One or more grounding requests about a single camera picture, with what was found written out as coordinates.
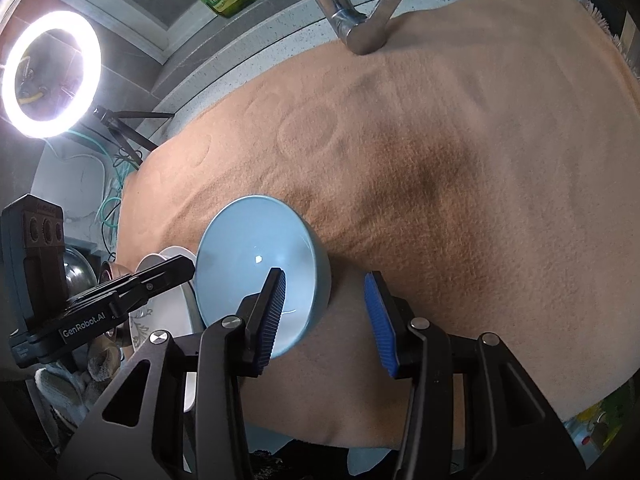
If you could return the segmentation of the gloved left hand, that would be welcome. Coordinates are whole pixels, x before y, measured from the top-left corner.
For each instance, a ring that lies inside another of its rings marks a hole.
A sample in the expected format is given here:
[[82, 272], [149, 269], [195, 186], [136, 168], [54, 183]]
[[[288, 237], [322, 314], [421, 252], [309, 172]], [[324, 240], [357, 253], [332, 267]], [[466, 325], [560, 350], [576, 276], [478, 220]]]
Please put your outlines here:
[[70, 372], [61, 362], [35, 371], [39, 393], [68, 426], [78, 428], [120, 369], [122, 352], [114, 341], [99, 336], [89, 344], [84, 370]]

